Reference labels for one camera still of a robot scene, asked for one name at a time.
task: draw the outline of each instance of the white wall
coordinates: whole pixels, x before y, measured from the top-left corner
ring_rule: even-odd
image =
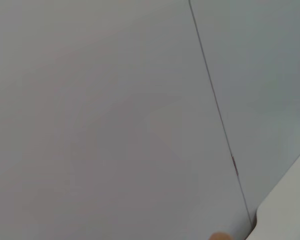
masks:
[[[300,154],[300,0],[192,0],[251,215]]]
[[[167,2],[0,1],[0,239],[248,233],[188,3],[129,23]]]

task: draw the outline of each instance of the gray wall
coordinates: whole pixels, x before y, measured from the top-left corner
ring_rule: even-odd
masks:
[[[0,239],[249,232],[188,3],[168,2],[0,1]]]
[[[300,0],[191,0],[251,216],[300,154]]]

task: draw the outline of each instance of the white surface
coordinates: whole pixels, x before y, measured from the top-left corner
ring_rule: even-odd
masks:
[[[300,0],[192,0],[247,205],[300,154]]]
[[[247,240],[300,240],[300,157],[258,208]]]

